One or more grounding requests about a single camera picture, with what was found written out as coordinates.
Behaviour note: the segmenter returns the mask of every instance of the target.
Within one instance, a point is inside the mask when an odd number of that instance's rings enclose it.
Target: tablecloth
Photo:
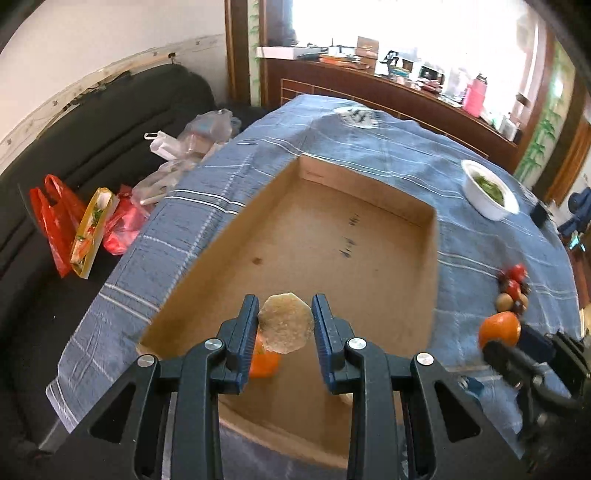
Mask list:
[[[515,392],[483,363],[478,327],[493,313],[499,269],[522,262],[532,287],[524,319],[543,332],[562,329],[580,336],[577,294],[562,244],[550,222],[541,229],[533,224],[528,215],[532,201],[501,168],[414,121],[379,111],[361,117],[355,109],[349,115],[335,112],[339,107],[360,105],[329,97],[296,97],[189,172],[160,202],[91,304],[63,352],[56,379],[47,387],[69,431],[135,360],[142,331],[193,261],[288,162],[306,153],[435,207],[439,293],[428,350],[449,370],[484,383],[485,413],[515,443],[521,424]],[[465,158],[503,179],[518,199],[519,215],[492,222],[474,210],[462,193],[460,162]],[[557,381],[550,383],[560,389]],[[243,473],[252,471],[253,478],[304,478],[306,470],[294,468],[291,459],[232,432],[222,437],[225,451],[233,452],[232,461],[244,465]],[[254,450],[265,454],[254,455]]]

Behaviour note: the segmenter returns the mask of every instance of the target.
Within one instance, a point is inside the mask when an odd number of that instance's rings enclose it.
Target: white box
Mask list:
[[[304,53],[320,53],[321,50],[310,47],[257,47],[256,56],[260,59],[297,60]]]

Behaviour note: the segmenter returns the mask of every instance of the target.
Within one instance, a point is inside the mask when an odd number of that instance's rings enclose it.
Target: metal screw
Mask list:
[[[218,348],[221,348],[222,345],[223,343],[219,338],[210,338],[205,341],[205,348],[207,350],[217,350]]]
[[[138,358],[138,365],[140,367],[151,367],[156,359],[152,355],[142,355]]]
[[[540,415],[538,415],[538,418],[536,419],[536,423],[540,427],[543,427],[547,421],[548,421],[548,414],[547,413],[540,413]]]
[[[362,338],[352,338],[347,342],[353,350],[363,350],[367,347],[367,342]]]
[[[434,361],[435,359],[430,353],[422,352],[417,355],[417,362],[419,362],[421,365],[425,365],[425,367],[432,365]]]

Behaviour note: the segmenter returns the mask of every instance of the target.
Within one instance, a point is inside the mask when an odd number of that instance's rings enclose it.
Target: red plastic bag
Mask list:
[[[55,175],[45,177],[45,190],[55,205],[50,204],[38,187],[29,191],[29,197],[37,223],[49,240],[57,271],[64,278],[72,269],[72,243],[86,208],[76,194]]]
[[[131,188],[122,186],[119,205],[105,224],[103,247],[112,255],[123,255],[138,236],[147,217],[131,202]]]

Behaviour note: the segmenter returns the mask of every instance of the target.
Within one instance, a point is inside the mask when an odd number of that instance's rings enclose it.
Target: bottle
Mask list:
[[[484,104],[484,98],[486,95],[487,81],[486,77],[482,73],[478,74],[472,83],[466,90],[466,96],[464,97],[463,109],[470,115],[476,118],[480,117],[482,112],[482,105]]]

